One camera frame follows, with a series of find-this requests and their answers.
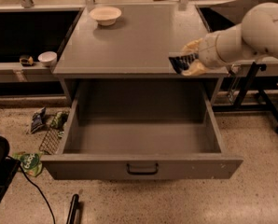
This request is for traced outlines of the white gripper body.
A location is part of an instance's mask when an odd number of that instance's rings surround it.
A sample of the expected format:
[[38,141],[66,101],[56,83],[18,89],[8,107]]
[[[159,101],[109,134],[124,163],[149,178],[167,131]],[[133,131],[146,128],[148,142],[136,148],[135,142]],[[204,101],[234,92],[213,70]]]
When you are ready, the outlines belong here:
[[207,34],[198,46],[198,57],[201,63],[208,68],[218,68],[225,65],[217,52],[216,41],[220,32]]

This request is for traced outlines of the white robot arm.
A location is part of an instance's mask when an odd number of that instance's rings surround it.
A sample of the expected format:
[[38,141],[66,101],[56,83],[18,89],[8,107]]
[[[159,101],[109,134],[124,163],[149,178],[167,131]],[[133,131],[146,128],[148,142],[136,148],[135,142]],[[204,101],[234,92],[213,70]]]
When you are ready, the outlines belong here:
[[246,60],[278,59],[278,3],[251,8],[238,25],[191,41],[183,51],[193,59],[181,66],[183,76],[198,76]]

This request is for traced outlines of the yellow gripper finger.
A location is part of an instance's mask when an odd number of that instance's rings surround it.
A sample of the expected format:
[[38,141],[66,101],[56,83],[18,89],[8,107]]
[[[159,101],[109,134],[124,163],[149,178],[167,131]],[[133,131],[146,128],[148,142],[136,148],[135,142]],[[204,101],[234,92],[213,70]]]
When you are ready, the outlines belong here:
[[201,63],[199,60],[195,60],[190,66],[188,70],[184,70],[182,72],[183,76],[199,76],[205,74],[208,71],[207,67]]
[[199,45],[200,45],[201,42],[202,42],[201,38],[188,42],[182,48],[182,52],[184,52],[184,53],[198,53],[199,52]]

